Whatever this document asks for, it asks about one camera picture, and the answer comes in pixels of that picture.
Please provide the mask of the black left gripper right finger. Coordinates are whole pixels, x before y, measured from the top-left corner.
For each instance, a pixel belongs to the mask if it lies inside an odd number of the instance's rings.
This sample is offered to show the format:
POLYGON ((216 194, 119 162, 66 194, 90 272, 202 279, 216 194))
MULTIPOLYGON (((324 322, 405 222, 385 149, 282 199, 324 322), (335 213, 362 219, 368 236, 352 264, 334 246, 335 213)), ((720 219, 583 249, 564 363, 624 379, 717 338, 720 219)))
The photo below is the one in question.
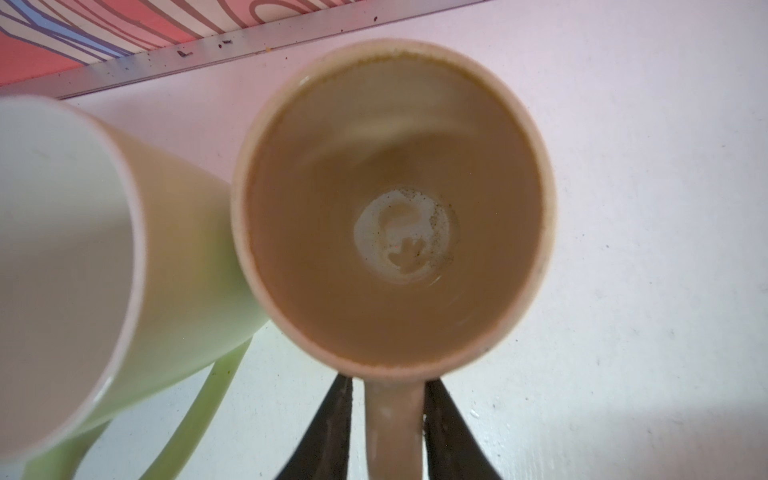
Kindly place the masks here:
POLYGON ((424 433, 432 480, 501 477, 488 461, 440 379, 425 385, 424 433))

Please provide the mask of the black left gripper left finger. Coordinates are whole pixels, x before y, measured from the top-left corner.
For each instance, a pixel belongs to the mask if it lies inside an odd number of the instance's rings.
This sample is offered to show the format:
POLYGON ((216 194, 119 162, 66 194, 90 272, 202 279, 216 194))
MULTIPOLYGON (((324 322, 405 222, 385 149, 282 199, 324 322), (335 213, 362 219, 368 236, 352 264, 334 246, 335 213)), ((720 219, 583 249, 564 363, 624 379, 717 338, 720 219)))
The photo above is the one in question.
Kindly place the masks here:
POLYGON ((277 480, 347 479, 352 393, 352 379, 338 374, 277 480))

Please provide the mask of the cream speckled round mug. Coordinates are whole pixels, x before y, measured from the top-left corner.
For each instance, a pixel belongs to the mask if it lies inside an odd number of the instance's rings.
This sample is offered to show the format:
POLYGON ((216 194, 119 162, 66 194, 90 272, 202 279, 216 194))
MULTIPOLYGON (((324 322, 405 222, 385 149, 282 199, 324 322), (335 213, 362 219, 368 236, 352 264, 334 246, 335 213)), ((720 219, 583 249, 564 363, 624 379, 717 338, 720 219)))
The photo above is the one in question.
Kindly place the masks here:
POLYGON ((540 132, 492 72, 379 39, 330 52, 265 105, 240 150, 232 224, 274 323, 364 382, 369 476, 418 479, 426 384, 525 315, 556 189, 540 132))

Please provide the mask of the light green ceramic mug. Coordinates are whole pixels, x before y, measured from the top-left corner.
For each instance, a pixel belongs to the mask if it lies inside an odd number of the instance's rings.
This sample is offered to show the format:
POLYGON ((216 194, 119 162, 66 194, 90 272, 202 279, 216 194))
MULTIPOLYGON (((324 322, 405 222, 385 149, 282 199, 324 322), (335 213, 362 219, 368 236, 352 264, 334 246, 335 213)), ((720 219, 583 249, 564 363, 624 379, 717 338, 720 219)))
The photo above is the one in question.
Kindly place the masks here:
POLYGON ((173 479, 266 314, 219 177, 64 102, 1 101, 1 459, 71 479, 123 410, 207 369, 145 471, 173 479))

